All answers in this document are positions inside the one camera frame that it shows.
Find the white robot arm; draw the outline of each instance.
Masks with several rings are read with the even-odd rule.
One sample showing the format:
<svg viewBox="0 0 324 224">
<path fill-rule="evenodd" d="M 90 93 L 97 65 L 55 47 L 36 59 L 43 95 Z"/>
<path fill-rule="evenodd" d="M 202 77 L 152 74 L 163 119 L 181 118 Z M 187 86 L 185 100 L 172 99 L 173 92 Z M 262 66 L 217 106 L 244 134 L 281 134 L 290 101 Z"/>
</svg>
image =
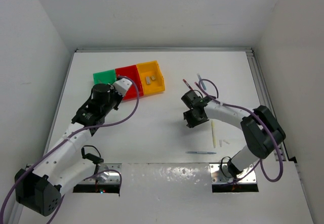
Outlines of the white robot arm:
<svg viewBox="0 0 324 224">
<path fill-rule="evenodd" d="M 103 125 L 107 114 L 112 109 L 118 109 L 131 86 L 132 82 L 125 78 L 116 81 L 113 85 L 93 86 L 89 99 L 77 110 L 67 130 L 51 149 L 64 140 L 67 142 L 18 183 L 17 202 L 41 215 L 48 216 L 55 210 L 67 191 L 95 173 L 97 164 L 103 162 L 103 159 L 98 156 L 85 154 L 74 165 L 69 166 L 68 163 L 72 156 L 81 152 L 81 148 L 98 128 L 83 130 L 71 138 L 68 136 L 84 127 Z M 15 180 L 24 172 L 24 169 L 20 169 Z"/>
<path fill-rule="evenodd" d="M 248 112 L 215 103 L 209 97 L 201 98 L 193 90 L 188 91 L 181 100 L 189 108 L 189 111 L 183 113 L 189 128 L 208 119 L 216 119 L 243 131 L 247 145 L 227 162 L 226 172 L 232 177 L 236 178 L 252 163 L 265 159 L 274 150 L 269 135 Z M 286 134 L 271 111 L 262 105 L 253 111 L 267 126 L 279 145 L 286 138 Z"/>
</svg>

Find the metal bracket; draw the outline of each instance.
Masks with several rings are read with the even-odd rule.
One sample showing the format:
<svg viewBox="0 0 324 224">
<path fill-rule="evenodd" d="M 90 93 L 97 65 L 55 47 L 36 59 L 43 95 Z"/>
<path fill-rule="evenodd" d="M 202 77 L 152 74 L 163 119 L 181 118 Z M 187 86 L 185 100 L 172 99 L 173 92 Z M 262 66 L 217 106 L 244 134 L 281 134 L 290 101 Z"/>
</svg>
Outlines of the metal bracket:
<svg viewBox="0 0 324 224">
<path fill-rule="evenodd" d="M 219 192 L 258 192 L 257 178 L 255 171 L 252 171 L 247 177 L 235 184 L 236 188 L 228 184 L 232 181 L 231 178 L 224 176 L 220 170 L 220 163 L 210 163 L 210 172 L 211 172 L 211 181 L 213 193 Z M 251 169 L 253 165 L 250 165 L 245 169 L 237 178 L 244 177 Z"/>
<path fill-rule="evenodd" d="M 121 171 L 121 163 L 101 163 L 98 172 L 106 169 Z M 105 172 L 99 176 L 99 181 L 94 179 L 86 179 L 81 181 L 73 188 L 74 193 L 115 193 L 119 194 L 120 176 L 116 172 Z"/>
<path fill-rule="evenodd" d="M 121 163 L 115 163 L 115 164 L 114 163 L 101 163 L 99 166 L 98 172 L 104 171 L 106 169 L 105 167 L 108 167 L 108 169 L 114 169 L 114 170 L 117 170 L 118 172 L 120 172 L 122 169 L 122 164 Z M 100 185 L 116 185 L 116 184 L 119 185 L 120 184 L 120 176 L 118 173 L 107 172 L 107 173 L 105 173 L 105 175 L 106 175 L 107 179 L 104 182 L 99 181 L 97 183 L 98 186 L 100 186 Z M 79 184 L 93 184 L 93 185 L 95 185 L 96 181 L 94 179 L 89 178 L 89 179 L 83 180 Z"/>
</svg>

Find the pen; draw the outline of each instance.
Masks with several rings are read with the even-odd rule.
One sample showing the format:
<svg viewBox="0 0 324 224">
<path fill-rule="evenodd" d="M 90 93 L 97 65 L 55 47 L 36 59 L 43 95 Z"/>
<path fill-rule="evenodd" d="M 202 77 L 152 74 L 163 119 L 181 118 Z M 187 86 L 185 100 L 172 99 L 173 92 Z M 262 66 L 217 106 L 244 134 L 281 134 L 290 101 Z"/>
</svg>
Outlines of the pen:
<svg viewBox="0 0 324 224">
<path fill-rule="evenodd" d="M 197 76 L 198 76 L 198 79 L 201 81 L 200 74 L 197 74 Z M 202 88 L 203 88 L 204 90 L 207 89 L 203 81 L 201 82 L 201 85 L 202 85 Z"/>
<path fill-rule="evenodd" d="M 216 152 L 186 152 L 187 154 L 214 155 Z"/>
<path fill-rule="evenodd" d="M 193 88 L 189 85 L 189 83 L 188 83 L 185 79 L 183 79 L 182 81 L 186 84 L 186 86 L 187 86 L 190 90 L 193 90 Z"/>
</svg>

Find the small part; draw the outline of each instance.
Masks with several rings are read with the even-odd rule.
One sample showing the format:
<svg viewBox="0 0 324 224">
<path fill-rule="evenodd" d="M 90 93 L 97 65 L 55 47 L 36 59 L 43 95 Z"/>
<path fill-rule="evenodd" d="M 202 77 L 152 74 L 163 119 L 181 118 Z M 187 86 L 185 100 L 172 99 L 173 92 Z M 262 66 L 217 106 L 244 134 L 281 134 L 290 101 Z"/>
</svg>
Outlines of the small part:
<svg viewBox="0 0 324 224">
<path fill-rule="evenodd" d="M 150 77 L 149 77 L 149 76 L 147 76 L 147 77 L 146 77 L 145 79 L 146 79 L 146 84 L 147 84 L 147 85 L 150 85 L 150 84 L 151 84 L 151 80 L 150 80 Z"/>
<path fill-rule="evenodd" d="M 215 123 L 213 120 L 211 120 L 212 122 L 212 137 L 213 137 L 213 146 L 214 148 L 216 148 L 216 137 L 215 137 Z"/>
</svg>

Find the purple cable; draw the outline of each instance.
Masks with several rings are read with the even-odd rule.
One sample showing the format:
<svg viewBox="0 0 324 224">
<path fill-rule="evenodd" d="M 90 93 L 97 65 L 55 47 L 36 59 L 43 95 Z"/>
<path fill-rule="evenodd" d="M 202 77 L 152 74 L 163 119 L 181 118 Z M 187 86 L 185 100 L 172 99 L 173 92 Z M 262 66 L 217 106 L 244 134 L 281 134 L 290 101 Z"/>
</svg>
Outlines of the purple cable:
<svg viewBox="0 0 324 224">
<path fill-rule="evenodd" d="M 84 127 L 84 128 L 81 128 L 81 129 L 78 129 L 76 131 L 74 131 L 73 133 L 71 133 L 67 138 L 71 138 L 73 137 L 74 135 L 80 133 L 81 131 L 84 131 L 84 130 L 87 130 L 87 129 L 94 129 L 94 128 L 103 128 L 103 127 L 110 127 L 110 126 L 115 126 L 115 125 L 118 125 L 118 124 L 121 124 L 123 122 L 125 122 L 126 120 L 128 120 L 131 116 L 134 115 L 135 111 L 137 110 L 137 107 L 138 107 L 138 103 L 139 103 L 139 100 L 140 100 L 140 93 L 138 91 L 138 88 L 135 84 L 135 82 L 126 77 L 126 76 L 119 76 L 119 78 L 125 78 L 127 80 L 130 80 L 133 84 L 133 86 L 135 87 L 136 89 L 136 95 L 137 95 L 137 98 L 136 98 L 136 105 L 133 109 L 133 111 L 126 117 L 124 118 L 123 120 L 120 120 L 116 123 L 111 123 L 111 124 L 103 124 L 103 125 L 95 125 L 95 126 L 88 126 L 88 127 Z M 52 150 L 50 150 L 49 152 L 47 152 L 41 159 L 39 159 L 34 165 L 32 165 L 26 172 L 24 172 L 18 179 L 17 181 L 14 183 L 14 185 L 11 187 L 11 189 L 9 190 L 7 196 L 5 197 L 5 200 L 2 204 L 2 207 L 1 207 L 1 211 L 0 211 L 0 224 L 4 224 L 4 215 L 5 215 L 5 208 L 6 208 L 6 205 L 9 201 L 9 198 L 11 196 L 11 194 L 14 192 L 15 188 L 17 187 L 18 183 L 20 183 L 30 172 L 33 171 L 33 169 L 38 166 L 44 159 L 46 159 L 50 154 L 52 154 L 54 151 L 56 151 L 59 147 L 61 147 L 62 145 L 64 145 L 65 143 L 67 142 L 67 139 L 63 140 L 61 143 L 59 143 L 56 147 L 54 147 Z"/>
<path fill-rule="evenodd" d="M 216 100 L 216 99 L 214 99 L 211 95 L 209 95 L 202 87 L 201 87 L 201 83 L 202 83 L 202 81 L 207 81 L 207 82 L 209 82 L 209 83 L 211 83 L 214 87 L 215 87 L 215 89 L 217 90 L 217 86 L 215 85 L 215 83 L 214 82 L 212 82 L 212 81 L 210 81 L 210 80 L 207 80 L 207 79 L 201 79 L 201 80 L 199 80 L 199 84 L 197 84 L 197 83 L 195 83 L 198 87 L 199 87 L 199 89 L 207 96 L 207 97 L 209 97 L 211 100 L 213 100 L 214 102 L 216 102 L 216 103 L 218 103 L 218 104 L 220 104 L 221 102 L 220 101 L 218 101 L 218 100 Z M 254 113 L 254 112 L 252 112 L 251 110 L 249 110 L 249 109 L 247 109 L 247 108 L 245 108 L 245 107 L 242 107 L 242 106 L 237 106 L 237 105 L 232 105 L 232 104 L 227 104 L 227 103 L 223 103 L 223 105 L 224 106 L 228 106 L 228 107 L 232 107 L 232 108 L 237 108 L 237 109 L 241 109 L 241 110 L 244 110 L 244 111 L 246 111 L 246 112 L 248 112 L 249 114 L 251 114 L 257 121 L 258 121 L 258 123 L 263 127 L 263 129 L 265 130 L 265 132 L 269 135 L 269 137 L 270 137 L 270 139 L 271 139 L 271 141 L 272 141 L 272 143 L 273 143 L 273 146 L 274 146 L 274 149 L 275 149 L 275 151 L 276 151 L 276 153 L 277 153 L 277 155 L 278 155 L 278 159 L 279 159 L 279 174 L 278 174 L 278 176 L 275 178 L 275 179 L 271 179 L 271 178 L 269 178 L 268 177 L 268 175 L 267 175 L 267 173 L 265 172 L 265 170 L 264 170 L 264 167 L 263 167 L 263 164 L 262 164 L 262 159 L 260 159 L 260 165 L 261 165 L 261 170 L 262 170 L 262 172 L 263 172 L 263 174 L 264 174 L 264 176 L 265 176 L 265 178 L 268 180 L 268 181 L 270 181 L 270 182 L 277 182 L 277 181 L 279 181 L 280 179 L 281 179 L 281 177 L 282 177 L 282 174 L 283 174 L 283 172 L 284 172 L 284 164 L 283 164 L 283 162 L 282 162 L 282 158 L 281 158 L 281 154 L 280 154 L 280 151 L 279 151 L 279 147 L 278 147 L 278 145 L 277 145 L 277 143 L 276 143 L 276 141 L 275 141 L 275 139 L 273 138 L 273 136 L 272 136 L 272 134 L 271 134 L 271 132 L 270 132 L 270 130 L 268 129 L 268 127 L 262 122 L 262 120 Z"/>
</svg>

